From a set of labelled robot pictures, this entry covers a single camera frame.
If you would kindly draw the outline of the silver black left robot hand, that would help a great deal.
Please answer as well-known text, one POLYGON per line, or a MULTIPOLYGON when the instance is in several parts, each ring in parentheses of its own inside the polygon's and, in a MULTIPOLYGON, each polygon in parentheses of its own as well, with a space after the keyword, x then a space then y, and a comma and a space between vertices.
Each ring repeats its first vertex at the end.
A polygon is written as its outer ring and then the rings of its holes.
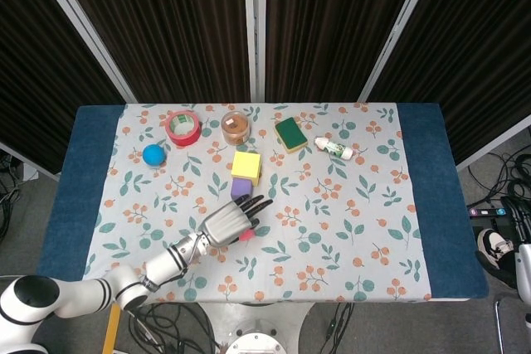
POLYGON ((239 196, 205 218, 197 228, 197 233, 205 236, 210 246, 231 245, 248 230, 254 230, 260 224, 257 215, 273 202, 272 199, 265 199, 263 195, 239 196))

